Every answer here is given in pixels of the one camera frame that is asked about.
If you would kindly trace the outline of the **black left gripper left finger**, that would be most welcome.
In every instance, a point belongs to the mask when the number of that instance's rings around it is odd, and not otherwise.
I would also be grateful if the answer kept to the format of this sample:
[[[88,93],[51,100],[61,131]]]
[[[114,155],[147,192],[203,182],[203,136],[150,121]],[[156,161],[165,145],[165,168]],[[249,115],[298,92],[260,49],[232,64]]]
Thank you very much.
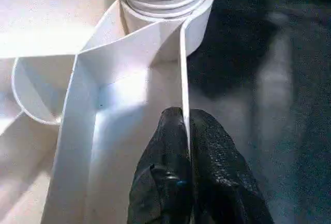
[[[192,168],[179,107],[165,109],[134,173],[127,223],[189,223]]]

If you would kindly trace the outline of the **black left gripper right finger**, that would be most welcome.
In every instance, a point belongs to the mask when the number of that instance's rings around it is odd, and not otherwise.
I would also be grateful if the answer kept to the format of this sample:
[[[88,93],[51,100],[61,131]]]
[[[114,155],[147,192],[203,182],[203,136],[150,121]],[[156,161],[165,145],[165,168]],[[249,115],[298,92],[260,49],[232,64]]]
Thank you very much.
[[[223,126],[192,109],[190,130],[200,208],[215,223],[273,223],[252,171]]]

